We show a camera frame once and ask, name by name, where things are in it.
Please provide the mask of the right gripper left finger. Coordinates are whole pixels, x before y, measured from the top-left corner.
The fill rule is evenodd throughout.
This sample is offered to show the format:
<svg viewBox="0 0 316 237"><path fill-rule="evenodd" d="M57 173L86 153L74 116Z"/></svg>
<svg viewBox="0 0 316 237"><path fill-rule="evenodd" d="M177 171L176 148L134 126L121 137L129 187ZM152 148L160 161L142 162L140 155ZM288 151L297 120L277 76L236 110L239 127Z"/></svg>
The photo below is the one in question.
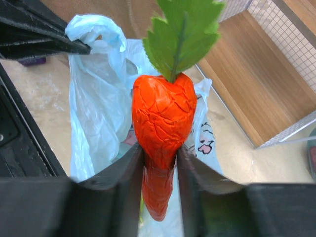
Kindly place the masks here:
<svg viewBox="0 0 316 237"><path fill-rule="evenodd" d="M93 177L2 178L3 237L135 237L144 154L139 144Z"/></svg>

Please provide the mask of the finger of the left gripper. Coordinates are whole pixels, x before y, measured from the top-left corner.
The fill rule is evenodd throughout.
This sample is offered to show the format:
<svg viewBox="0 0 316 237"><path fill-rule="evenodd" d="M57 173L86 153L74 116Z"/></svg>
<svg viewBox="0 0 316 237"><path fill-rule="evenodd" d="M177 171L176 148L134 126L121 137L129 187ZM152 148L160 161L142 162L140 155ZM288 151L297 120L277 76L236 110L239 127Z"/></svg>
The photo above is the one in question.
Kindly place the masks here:
<svg viewBox="0 0 316 237"><path fill-rule="evenodd" d="M39 0L2 0L0 58L19 61L57 54L88 55L90 47L70 40L66 26Z"/></svg>

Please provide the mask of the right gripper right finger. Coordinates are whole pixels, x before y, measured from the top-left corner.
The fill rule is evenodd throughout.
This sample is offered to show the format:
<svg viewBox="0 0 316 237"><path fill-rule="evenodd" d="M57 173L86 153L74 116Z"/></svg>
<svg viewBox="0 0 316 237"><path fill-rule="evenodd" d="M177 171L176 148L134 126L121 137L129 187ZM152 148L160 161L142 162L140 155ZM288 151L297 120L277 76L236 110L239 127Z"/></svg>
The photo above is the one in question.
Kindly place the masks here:
<svg viewBox="0 0 316 237"><path fill-rule="evenodd" d="M185 146L178 150L177 170L187 237L316 234L315 184L239 184L197 159Z"/></svg>

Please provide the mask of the light blue plastic bag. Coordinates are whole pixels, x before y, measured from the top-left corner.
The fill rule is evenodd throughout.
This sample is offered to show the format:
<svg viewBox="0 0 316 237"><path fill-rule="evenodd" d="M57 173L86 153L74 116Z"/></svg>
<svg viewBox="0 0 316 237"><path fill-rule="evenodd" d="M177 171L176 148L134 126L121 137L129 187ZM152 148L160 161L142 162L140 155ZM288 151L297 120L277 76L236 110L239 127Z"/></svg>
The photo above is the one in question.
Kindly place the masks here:
<svg viewBox="0 0 316 237"><path fill-rule="evenodd" d="M131 90L143 74L158 75L140 39L126 39L121 28L103 15L76 15L65 33L91 47L89 55L69 55L71 115L71 176L81 182L120 159L136 142L131 121ZM223 173L207 119L212 80L194 85L197 112L185 145L197 158ZM175 168L166 217L155 221L141 199L138 237L184 237Z"/></svg>

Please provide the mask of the red chili pepper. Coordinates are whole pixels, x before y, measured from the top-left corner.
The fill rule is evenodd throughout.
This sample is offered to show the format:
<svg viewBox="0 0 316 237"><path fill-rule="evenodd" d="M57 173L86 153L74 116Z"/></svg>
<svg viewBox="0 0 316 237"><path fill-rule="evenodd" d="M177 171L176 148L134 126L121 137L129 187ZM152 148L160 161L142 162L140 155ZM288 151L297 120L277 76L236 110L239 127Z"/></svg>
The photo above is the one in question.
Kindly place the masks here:
<svg viewBox="0 0 316 237"><path fill-rule="evenodd" d="M142 43L158 75L141 75L133 85L132 123L144 150L143 202L151 217L165 219L173 191L177 151L194 123L197 96L185 70L219 39L219 0L160 0L163 16L152 18Z"/></svg>

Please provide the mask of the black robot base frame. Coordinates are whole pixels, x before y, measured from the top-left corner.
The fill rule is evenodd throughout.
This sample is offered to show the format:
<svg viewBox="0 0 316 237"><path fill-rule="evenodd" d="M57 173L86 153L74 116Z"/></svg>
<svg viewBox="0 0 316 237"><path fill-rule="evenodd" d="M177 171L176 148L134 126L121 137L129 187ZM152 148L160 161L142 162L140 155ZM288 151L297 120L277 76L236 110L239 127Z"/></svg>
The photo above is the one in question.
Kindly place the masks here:
<svg viewBox="0 0 316 237"><path fill-rule="evenodd" d="M66 176L5 69L0 69L0 176Z"/></svg>

